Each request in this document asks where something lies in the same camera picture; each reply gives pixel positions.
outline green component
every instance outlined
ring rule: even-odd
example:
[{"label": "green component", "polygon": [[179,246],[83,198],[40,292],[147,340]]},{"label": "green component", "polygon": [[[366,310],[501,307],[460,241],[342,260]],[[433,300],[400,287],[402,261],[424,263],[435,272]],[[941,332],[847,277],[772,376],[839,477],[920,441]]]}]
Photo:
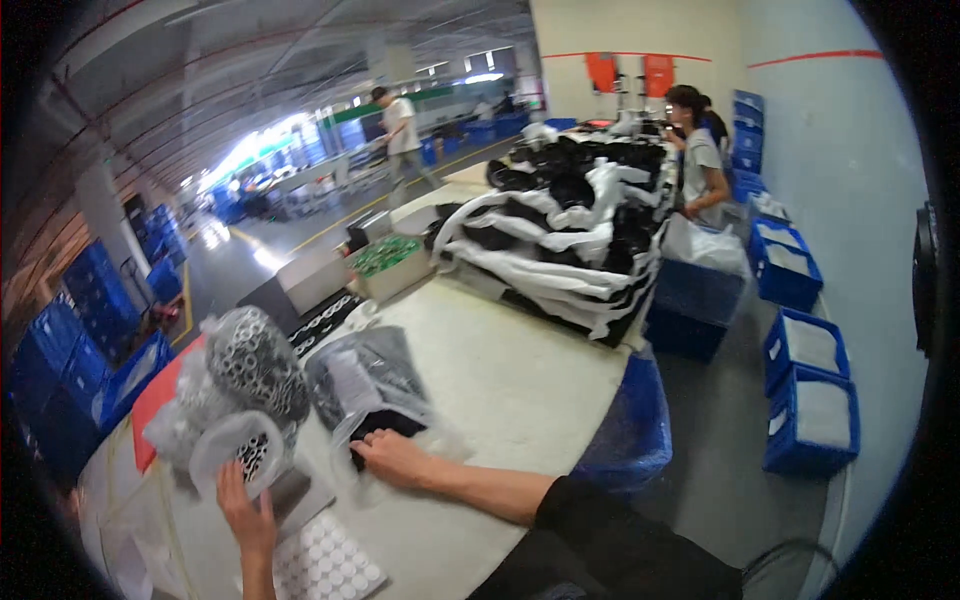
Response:
[{"label": "green component", "polygon": [[419,249],[420,242],[417,240],[391,235],[360,251],[353,259],[353,270],[361,277],[374,276]]}]

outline gray floor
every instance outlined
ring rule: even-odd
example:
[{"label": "gray floor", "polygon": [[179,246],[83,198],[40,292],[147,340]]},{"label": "gray floor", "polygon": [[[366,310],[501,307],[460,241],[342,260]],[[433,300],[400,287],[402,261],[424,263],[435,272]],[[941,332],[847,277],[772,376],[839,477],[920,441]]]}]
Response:
[{"label": "gray floor", "polygon": [[[816,540],[827,497],[826,483],[760,469],[769,411],[760,348],[776,313],[748,286],[709,365],[656,353],[674,455],[635,506],[737,567],[788,538]],[[784,559],[745,597],[796,598],[809,563]]]},{"label": "gray floor", "polygon": [[[441,166],[439,175],[503,155],[508,143]],[[476,152],[464,149],[444,164]],[[409,198],[430,188],[419,182]],[[343,221],[386,193],[386,186],[333,199],[330,209],[289,223],[247,221],[229,240],[209,248],[202,236],[191,243],[187,268],[193,328],[183,348],[199,334],[208,314],[219,315],[269,279],[273,272],[253,257],[256,245],[288,259],[305,240],[333,248],[346,239]],[[384,206],[385,201],[373,206]],[[795,481],[760,469],[766,442],[767,400],[763,396],[760,345],[776,306],[748,287],[738,315],[709,365],[665,354],[657,360],[670,406],[674,458],[662,477],[635,499],[644,514],[669,524],[728,564],[742,567],[779,541],[816,540],[823,520],[826,484]],[[748,588],[747,598],[795,598],[809,557],[796,556],[770,568]]]}]

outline yellow floor line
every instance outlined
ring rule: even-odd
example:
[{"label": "yellow floor line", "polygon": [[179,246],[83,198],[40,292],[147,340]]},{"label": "yellow floor line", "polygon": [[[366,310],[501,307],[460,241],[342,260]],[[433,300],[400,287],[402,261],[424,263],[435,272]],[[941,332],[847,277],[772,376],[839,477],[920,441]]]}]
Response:
[{"label": "yellow floor line", "polygon": [[186,313],[186,329],[174,339],[171,346],[176,346],[187,333],[193,330],[193,305],[190,301],[190,263],[183,263],[183,312]]},{"label": "yellow floor line", "polygon": [[[458,162],[462,162],[462,161],[464,161],[464,160],[467,160],[467,159],[470,158],[471,156],[477,156],[477,155],[479,155],[479,154],[482,153],[482,152],[486,152],[486,151],[489,150],[490,148],[493,148],[493,147],[495,147],[495,146],[499,146],[500,144],[505,144],[505,143],[507,143],[507,142],[514,141],[514,140],[517,139],[518,137],[519,137],[518,135],[514,135],[513,137],[508,137],[508,138],[506,138],[506,139],[501,139],[500,141],[498,141],[498,142],[496,142],[496,143],[494,143],[494,144],[491,144],[490,146],[487,146],[486,148],[481,148],[480,150],[478,150],[478,151],[476,151],[476,152],[470,153],[470,154],[468,154],[468,155],[466,155],[466,156],[463,156],[463,157],[461,157],[461,158],[457,158],[457,159],[454,160],[453,162],[450,162],[450,163],[448,163],[448,164],[445,164],[444,166],[440,167],[439,169],[436,169],[435,171],[433,171],[433,173],[437,173],[437,172],[439,172],[439,171],[442,171],[443,169],[446,169],[446,168],[448,168],[448,167],[452,167],[453,165],[457,164]],[[417,179],[415,179],[415,180],[413,180],[413,181],[410,181],[409,183],[407,183],[407,187],[410,187],[410,186],[413,185],[414,183],[417,183],[417,182],[422,181],[422,180],[423,180],[423,178],[417,178]],[[341,219],[340,221],[337,221],[336,223],[334,223],[334,224],[331,225],[330,227],[324,229],[323,231],[321,231],[321,232],[319,232],[319,233],[315,233],[313,236],[311,236],[309,239],[307,239],[306,241],[304,241],[302,244],[300,244],[300,245],[297,246],[296,248],[294,248],[294,249],[292,249],[291,251],[289,251],[289,252],[287,253],[287,256],[289,256],[290,254],[293,254],[294,252],[296,252],[296,251],[298,251],[299,249],[303,248],[304,246],[306,246],[306,245],[309,244],[310,242],[314,241],[315,239],[317,239],[317,238],[320,237],[321,235],[324,235],[325,233],[327,233],[327,232],[330,231],[331,229],[333,229],[333,228],[335,228],[335,227],[337,227],[337,226],[345,223],[347,220],[349,220],[349,219],[353,218],[354,216],[360,214],[360,213],[363,212],[364,210],[367,210],[368,208],[370,208],[370,207],[373,206],[374,204],[386,200],[386,199],[387,199],[387,196],[389,196],[389,195],[390,195],[390,194],[384,194],[383,196],[380,196],[379,198],[377,198],[377,199],[374,200],[373,202],[371,202],[371,203],[369,203],[369,204],[365,204],[365,205],[357,208],[356,210],[354,210],[353,212],[351,212],[349,215],[347,215],[346,217],[344,217],[344,218]]]}]

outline gray t-shirt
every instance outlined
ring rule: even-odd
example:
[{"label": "gray t-shirt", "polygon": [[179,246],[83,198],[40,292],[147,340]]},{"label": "gray t-shirt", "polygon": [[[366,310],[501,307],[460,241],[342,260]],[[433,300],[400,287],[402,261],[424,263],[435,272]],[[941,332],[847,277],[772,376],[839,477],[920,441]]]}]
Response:
[{"label": "gray t-shirt", "polygon": [[[710,130],[699,129],[686,137],[684,152],[684,204],[695,202],[707,194],[707,177],[704,168],[723,169],[723,161]],[[697,221],[709,228],[720,229],[723,225],[723,208],[715,204],[697,214]]]}]

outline white wall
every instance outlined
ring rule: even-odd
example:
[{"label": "white wall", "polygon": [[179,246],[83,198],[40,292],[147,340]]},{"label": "white wall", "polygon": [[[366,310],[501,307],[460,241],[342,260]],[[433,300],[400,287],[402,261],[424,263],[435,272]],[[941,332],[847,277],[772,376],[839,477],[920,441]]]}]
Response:
[{"label": "white wall", "polygon": [[[746,83],[736,0],[531,0],[542,57],[583,52],[648,52],[676,59],[677,84],[695,85],[730,123],[732,90]],[[640,57],[621,56],[636,94]],[[551,116],[611,117],[614,94],[594,96],[583,56],[541,59]],[[634,95],[629,108],[639,108]]]},{"label": "white wall", "polygon": [[[844,0],[743,0],[746,64],[875,50]],[[859,459],[831,483],[821,542],[847,559],[894,485],[912,442],[926,361],[911,299],[915,211],[924,170],[907,105],[884,60],[797,60],[748,69],[767,102],[762,175],[785,202],[824,275],[860,399]],[[820,577],[811,570],[802,597]]]}]

